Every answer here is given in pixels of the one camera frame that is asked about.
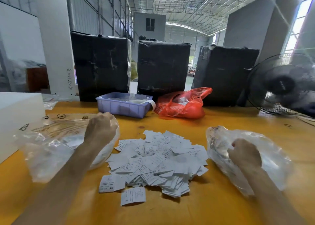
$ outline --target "white foam board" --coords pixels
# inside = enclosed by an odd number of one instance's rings
[[[18,150],[13,135],[45,116],[40,93],[0,92],[0,163]]]

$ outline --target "bag of white items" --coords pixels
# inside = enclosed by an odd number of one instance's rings
[[[45,116],[36,123],[22,126],[15,135],[24,153],[33,182],[46,183],[65,165],[74,150],[83,143],[89,119],[96,114],[59,114]],[[120,137],[119,124],[114,117],[111,124],[117,130],[113,140],[96,156],[90,170],[99,167],[110,156]]]
[[[243,195],[254,195],[254,192],[240,169],[229,159],[227,152],[227,149],[233,149],[232,143],[238,138],[246,139],[257,147],[262,157],[262,168],[267,172],[278,189],[285,189],[286,179],[292,170],[292,162],[282,149],[269,138],[251,131],[228,130],[220,125],[209,127],[206,136],[209,158],[229,177],[230,181]]]

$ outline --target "black plastic wrap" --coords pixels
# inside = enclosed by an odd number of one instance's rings
[[[201,47],[191,88],[213,89],[205,106],[235,106],[258,54],[258,49]]]
[[[71,32],[80,101],[110,92],[129,93],[131,41]]]
[[[184,91],[190,53],[189,43],[139,41],[138,94],[159,96]]]

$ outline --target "fist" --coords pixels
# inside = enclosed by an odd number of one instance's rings
[[[106,112],[90,119],[84,135],[84,142],[89,144],[90,149],[101,150],[114,138],[118,125],[111,122],[113,118],[112,114]]]
[[[229,158],[238,167],[261,167],[262,158],[256,146],[245,139],[236,139],[232,146],[234,149],[228,149]]]

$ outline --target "red plastic bag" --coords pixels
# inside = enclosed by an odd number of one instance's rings
[[[204,116],[202,99],[211,92],[212,88],[200,87],[160,96],[156,103],[155,113],[161,116],[202,118]]]

